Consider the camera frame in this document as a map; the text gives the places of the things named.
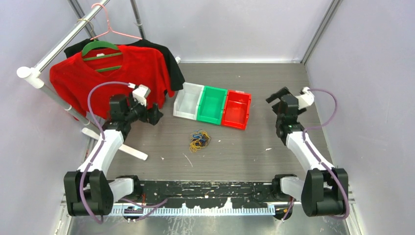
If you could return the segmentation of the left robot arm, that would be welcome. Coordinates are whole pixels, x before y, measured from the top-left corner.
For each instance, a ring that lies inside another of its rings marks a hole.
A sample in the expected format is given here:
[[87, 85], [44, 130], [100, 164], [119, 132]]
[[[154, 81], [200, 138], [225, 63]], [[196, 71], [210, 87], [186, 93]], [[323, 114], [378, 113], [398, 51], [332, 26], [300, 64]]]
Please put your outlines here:
[[136, 175], [106, 178], [109, 166], [123, 145], [131, 124], [144, 118], [147, 111], [145, 95], [116, 94], [110, 98], [110, 119], [102, 126], [103, 133], [87, 159], [76, 171], [64, 176], [64, 189], [69, 215], [104, 216], [112, 211], [121, 198], [137, 202], [143, 188]]

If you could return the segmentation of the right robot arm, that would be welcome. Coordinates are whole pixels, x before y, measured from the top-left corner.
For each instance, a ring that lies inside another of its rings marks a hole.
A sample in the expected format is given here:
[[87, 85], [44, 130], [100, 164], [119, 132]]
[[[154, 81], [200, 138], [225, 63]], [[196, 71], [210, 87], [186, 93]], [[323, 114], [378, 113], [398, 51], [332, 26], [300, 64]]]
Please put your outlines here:
[[292, 214], [296, 201], [309, 217], [332, 216], [346, 219], [350, 213], [348, 173], [331, 164], [314, 146], [308, 131], [298, 120], [315, 101], [315, 89], [302, 88], [293, 95], [287, 87], [270, 95], [267, 103], [278, 99], [272, 106], [276, 114], [276, 134], [296, 156], [306, 173], [304, 180], [295, 174], [277, 174], [272, 181], [272, 196], [278, 201], [289, 200], [288, 207], [277, 211], [275, 218], [285, 221]]

